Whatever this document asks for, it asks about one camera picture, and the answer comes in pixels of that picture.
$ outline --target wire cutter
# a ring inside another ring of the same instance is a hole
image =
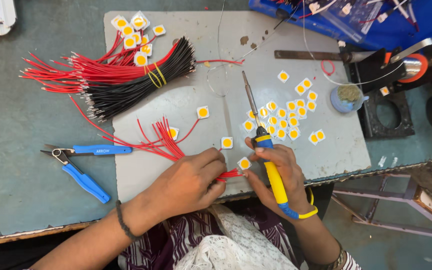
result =
[[[63,163],[63,171],[69,173],[76,182],[87,192],[98,198],[102,203],[107,203],[111,200],[109,196],[89,175],[82,173],[76,166],[69,161],[68,156],[81,155],[113,155],[113,154],[128,154],[133,151],[129,146],[117,146],[110,144],[96,144],[88,146],[74,145],[72,148],[60,148],[51,144],[44,145],[51,148],[51,151],[41,150],[46,155],[56,158]]]

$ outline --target white lace fabric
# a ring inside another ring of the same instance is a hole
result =
[[[210,211],[225,236],[204,237],[199,245],[177,262],[177,270],[297,270],[249,221],[223,205]]]

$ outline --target black wire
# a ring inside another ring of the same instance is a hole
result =
[[[183,36],[179,39],[168,59],[158,68],[166,82],[169,82],[194,71],[195,65],[196,60],[193,45],[187,37]],[[158,78],[161,84],[163,84],[163,79],[159,72],[153,71],[153,74],[151,76],[154,82],[158,84],[158,80],[156,79]],[[125,83],[111,84],[88,81],[88,84],[91,86],[84,89],[87,102],[93,107],[92,110],[94,112],[92,116],[101,121],[111,119],[125,112],[158,89],[153,81],[151,81],[149,75]]]

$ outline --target forearm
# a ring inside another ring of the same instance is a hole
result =
[[[155,213],[148,211],[142,195],[121,205],[123,221],[131,232],[140,236],[160,222]],[[118,222],[116,210],[96,224],[80,231],[60,244],[31,269],[102,269],[126,247],[131,240]]]
[[[307,260],[325,265],[338,259],[339,244],[317,215],[291,223]]]

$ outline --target bundle of red wires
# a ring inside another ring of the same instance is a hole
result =
[[[111,135],[110,133],[106,132],[105,130],[103,130],[102,128],[100,128],[98,125],[96,125],[95,123],[93,123],[91,120],[89,120],[89,118],[84,114],[84,112],[81,110],[81,108],[79,107],[79,105],[76,103],[76,101],[73,99],[72,96],[69,96],[71,98],[71,100],[73,101],[73,103],[75,104],[75,106],[78,108],[79,112],[81,113],[81,115],[90,123],[92,124],[94,127],[96,127],[97,129],[99,129],[100,131],[104,132],[106,135],[110,136],[111,138],[108,138],[106,136],[102,136],[102,138],[111,141],[115,144],[120,144],[123,146],[128,146],[128,147],[132,147],[132,148],[137,148],[137,149],[141,149],[150,153],[154,153],[156,155],[165,157],[171,161],[178,161],[179,159],[181,159],[184,155],[183,151],[179,148],[179,146],[177,145],[178,143],[182,142],[184,139],[186,139],[188,137],[188,135],[193,131],[193,129],[195,128],[196,124],[198,123],[199,119],[196,120],[196,122],[194,123],[194,125],[191,127],[191,129],[189,130],[189,132],[186,134],[186,136],[184,136],[182,139],[178,140],[178,141],[174,141],[173,138],[170,136],[169,130],[170,130],[170,124],[168,122],[167,117],[163,116],[163,120],[161,121],[157,121],[156,124],[151,124],[153,127],[154,132],[156,133],[158,140],[156,141],[150,141],[147,137],[145,132],[143,131],[143,128],[141,127],[141,123],[139,122],[139,119],[137,120],[138,122],[138,126],[139,126],[139,130],[141,131],[142,136],[145,138],[145,140],[147,141],[147,143],[145,142],[141,142],[141,144],[130,144],[127,143],[125,141],[123,141],[120,138],[117,138],[113,135]],[[164,151],[163,149],[161,149],[161,147],[165,147],[168,151]],[[218,178],[216,178],[216,180],[218,181],[222,181],[225,182],[224,178],[231,178],[231,177],[237,177],[237,176],[243,176],[242,174],[240,174],[238,172],[238,169],[232,169],[230,171],[224,172],[221,175],[219,175]]]
[[[87,58],[79,53],[72,52],[74,55],[71,57],[61,57],[69,62],[69,64],[63,64],[58,61],[52,62],[61,65],[70,70],[59,70],[50,65],[46,64],[33,53],[29,54],[36,60],[29,60],[23,58],[28,64],[32,65],[33,68],[26,68],[21,72],[24,76],[21,78],[33,79],[43,84],[45,87],[41,89],[48,92],[56,93],[78,93],[88,86],[87,81],[100,82],[108,84],[121,84],[125,82],[132,81],[139,77],[143,77],[148,74],[147,68],[149,70],[156,70],[156,65],[160,66],[163,64],[172,54],[177,43],[173,44],[171,50],[166,54],[166,56],[155,64],[150,64],[145,67],[136,67],[134,63],[135,53],[142,47],[145,46],[156,38],[156,35],[145,44],[136,46],[135,48],[125,49],[124,46],[121,47],[121,51],[115,53],[116,49],[122,44],[123,38],[121,37],[121,32],[117,31],[116,38],[114,39],[113,46],[106,52],[101,58],[93,60]],[[234,64],[242,64],[243,61],[230,61],[224,59],[214,59],[214,60],[202,60],[196,61],[197,63],[203,62],[228,62]]]

